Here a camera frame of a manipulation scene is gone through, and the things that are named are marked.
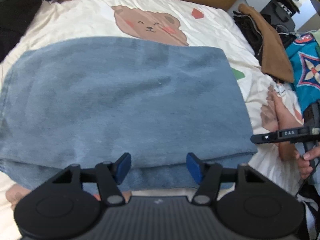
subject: bear ear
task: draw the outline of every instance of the bear ear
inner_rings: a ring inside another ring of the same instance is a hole
[[[173,19],[173,17],[170,17],[170,16],[166,15],[164,18],[165,18],[169,23],[175,24],[175,20]]]
[[[174,17],[174,16],[166,13],[166,14],[164,15],[164,18],[165,18],[165,20],[166,20],[167,22],[169,22],[169,23],[171,23],[171,24],[174,24],[177,28],[180,27],[180,22],[179,22],[179,20],[178,20],[176,17]]]
[[[115,11],[115,13],[117,13],[117,14],[121,14],[125,9],[129,9],[129,10],[130,10],[129,7],[127,7],[127,6],[122,6],[122,5],[112,6],[111,8],[112,8],[112,9]]]

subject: pillow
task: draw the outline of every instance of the pillow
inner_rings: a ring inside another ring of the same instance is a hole
[[[286,49],[294,73],[292,85],[302,112],[320,98],[320,58],[316,46],[313,35],[305,34]]]

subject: bed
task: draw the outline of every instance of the bed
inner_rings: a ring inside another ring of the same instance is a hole
[[[39,12],[16,47],[0,63],[1,83],[11,66],[28,50],[35,50],[56,43],[81,37],[117,36],[150,39],[138,31],[132,32],[117,20],[118,14],[127,11],[127,23],[138,21],[139,16],[151,18],[169,16],[177,24],[177,39],[173,45],[209,46],[221,48],[233,69],[243,100],[246,104],[254,134],[266,133],[274,120],[270,108],[270,86],[282,98],[298,121],[301,110],[297,96],[288,84],[275,83],[261,72],[254,52],[233,19],[223,10],[179,0],[70,0],[63,3],[44,1]],[[274,144],[259,145],[258,153],[249,164],[271,179],[284,190],[295,194],[299,186],[299,171],[294,161],[282,162]],[[0,240],[19,238],[13,220],[10,203],[5,198],[6,190],[14,182],[0,173]],[[172,189],[133,192],[133,195],[188,195],[194,189]]]

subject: black cable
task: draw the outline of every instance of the black cable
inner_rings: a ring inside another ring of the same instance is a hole
[[[296,193],[295,196],[294,196],[295,198],[297,197],[297,195],[299,194],[299,192],[302,190],[302,188],[303,188],[303,186],[305,185],[305,183],[307,182],[307,180],[315,173],[316,168],[317,168],[317,166],[318,166],[319,163],[320,163],[320,158],[318,157],[317,159],[318,159],[318,163],[317,163],[316,166],[314,167],[313,171],[309,174],[309,176],[308,176],[308,177],[302,182],[302,184],[300,185],[297,193]]]

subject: blue blanket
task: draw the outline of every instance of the blue blanket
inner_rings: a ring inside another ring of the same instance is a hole
[[[229,167],[256,152],[231,67],[211,47],[93,37],[28,51],[5,78],[0,111],[1,170],[29,189],[124,152],[133,162],[122,190],[194,187],[188,152]]]

